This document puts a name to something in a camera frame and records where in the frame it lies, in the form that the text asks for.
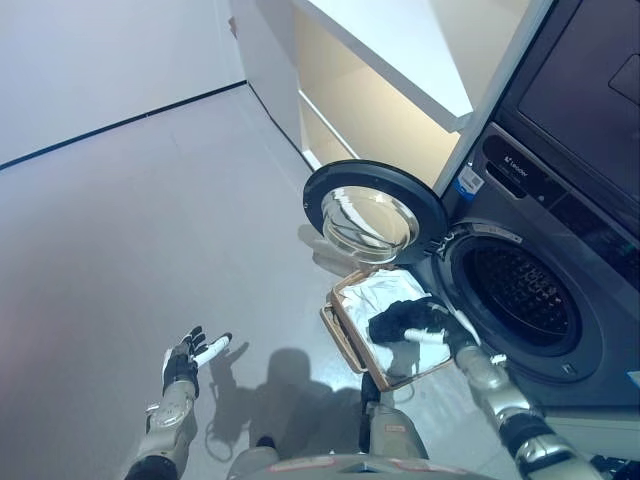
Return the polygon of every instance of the gray floor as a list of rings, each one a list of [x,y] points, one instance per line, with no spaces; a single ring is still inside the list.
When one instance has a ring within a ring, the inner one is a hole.
[[[199,375],[186,480],[264,433],[355,449],[359,378],[318,316],[338,277],[299,239],[308,175],[246,87],[0,172],[2,478],[121,478],[196,324],[234,341]],[[434,461],[516,478],[455,368],[395,399]]]

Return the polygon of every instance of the black glove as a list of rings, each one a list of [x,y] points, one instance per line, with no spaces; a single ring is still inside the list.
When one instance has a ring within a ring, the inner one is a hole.
[[[205,335],[202,327],[198,326],[191,330],[182,341],[173,347],[169,359],[162,371],[162,394],[173,382],[188,380],[195,386],[196,398],[200,395],[198,385],[198,365],[193,361],[193,357],[206,350]]]

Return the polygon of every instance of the white fingertip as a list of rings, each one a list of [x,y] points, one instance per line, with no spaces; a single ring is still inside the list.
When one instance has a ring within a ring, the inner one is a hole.
[[[457,309],[453,310],[453,316],[456,317],[456,320],[458,320],[460,325],[462,325],[467,330],[467,332],[473,335],[473,339],[476,341],[476,343],[478,345],[482,345],[480,336],[478,335],[478,332],[476,332],[476,329],[473,327],[473,324],[471,323],[471,320],[469,320],[469,317],[467,317],[467,315],[462,310]]]
[[[418,330],[417,328],[408,328],[404,332],[404,338],[410,342],[442,345],[444,343],[444,331],[427,332],[426,330]]]
[[[227,335],[223,335],[218,340],[208,345],[207,349],[204,352],[202,352],[197,357],[194,357],[193,359],[198,364],[198,368],[200,368],[202,365],[206,365],[215,357],[217,357],[220,352],[222,352],[222,350],[224,350],[227,345],[229,345],[230,341],[231,339]]]
[[[164,369],[167,368],[167,363],[169,363],[169,358],[171,357],[172,348],[167,348],[164,352],[164,360],[162,361],[162,381],[164,382]]]

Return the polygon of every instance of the door glass window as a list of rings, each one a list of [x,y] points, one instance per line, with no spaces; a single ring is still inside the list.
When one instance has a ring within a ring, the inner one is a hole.
[[[366,187],[340,187],[322,200],[323,235],[343,253],[365,263],[387,263],[411,244],[418,221],[402,202]]]

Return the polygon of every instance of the washing machine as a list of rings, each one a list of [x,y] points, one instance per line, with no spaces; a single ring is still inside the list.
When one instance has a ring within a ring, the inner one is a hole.
[[[366,160],[326,165],[304,189],[309,220],[336,248],[403,265],[463,311],[554,428],[591,453],[633,459],[636,17],[636,0],[557,2],[442,197]]]

